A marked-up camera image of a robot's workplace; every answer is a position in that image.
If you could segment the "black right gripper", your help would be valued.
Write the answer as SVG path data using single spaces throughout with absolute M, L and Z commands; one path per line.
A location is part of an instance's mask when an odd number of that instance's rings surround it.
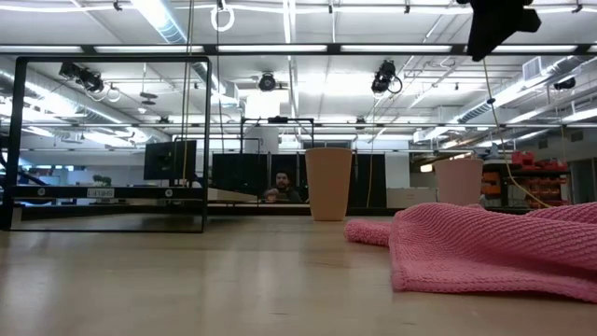
M 534 0 L 467 0 L 473 9 L 466 54 L 482 61 L 498 45 L 517 32 L 535 33 L 542 24 Z

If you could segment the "pink plastic cup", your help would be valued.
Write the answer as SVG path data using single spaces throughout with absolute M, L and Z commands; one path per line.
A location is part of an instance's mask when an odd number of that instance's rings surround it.
M 436 161 L 437 198 L 440 203 L 470 205 L 481 194 L 483 161 L 457 159 Z

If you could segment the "orange plastic cup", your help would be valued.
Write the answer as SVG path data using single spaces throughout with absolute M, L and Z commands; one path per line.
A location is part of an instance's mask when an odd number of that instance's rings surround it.
M 315 221 L 343 221 L 348 206 L 353 153 L 320 147 L 305 152 L 309 205 Z

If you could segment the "storage rack with red bins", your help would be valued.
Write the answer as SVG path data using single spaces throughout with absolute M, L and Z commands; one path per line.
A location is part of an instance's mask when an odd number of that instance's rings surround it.
M 481 200 L 486 207 L 539 209 L 569 205 L 565 162 L 537 161 L 528 151 L 496 153 L 483 163 Z

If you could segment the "white box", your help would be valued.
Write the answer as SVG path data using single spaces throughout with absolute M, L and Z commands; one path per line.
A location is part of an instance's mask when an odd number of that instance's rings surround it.
M 388 208 L 404 209 L 420 203 L 435 203 L 437 190 L 435 188 L 399 188 L 386 190 L 386 206 Z

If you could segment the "pink knitted towel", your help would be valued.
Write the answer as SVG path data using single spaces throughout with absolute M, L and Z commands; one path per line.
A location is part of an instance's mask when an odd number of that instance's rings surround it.
M 347 241 L 388 248 L 396 291 L 539 292 L 597 303 L 597 203 L 523 215 L 422 203 L 353 219 Z

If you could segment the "person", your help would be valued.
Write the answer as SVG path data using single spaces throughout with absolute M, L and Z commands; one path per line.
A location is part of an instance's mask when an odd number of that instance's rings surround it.
M 302 203 L 299 193 L 292 188 L 286 171 L 276 173 L 275 184 L 265 191 L 264 201 L 266 203 Z

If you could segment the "black rig beam with lights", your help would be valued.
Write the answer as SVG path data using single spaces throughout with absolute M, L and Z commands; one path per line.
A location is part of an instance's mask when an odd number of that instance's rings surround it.
M 465 56 L 465 44 L 205 44 L 205 45 L 23 45 L 0 44 L 0 54 L 124 54 L 197 53 L 204 55 L 406 55 Z M 495 56 L 597 56 L 597 44 L 509 44 L 492 51 Z

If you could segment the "black computer monitor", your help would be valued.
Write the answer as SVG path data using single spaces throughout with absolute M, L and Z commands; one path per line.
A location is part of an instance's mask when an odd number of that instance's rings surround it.
M 195 175 L 196 154 L 195 140 L 148 144 L 144 180 L 190 179 Z

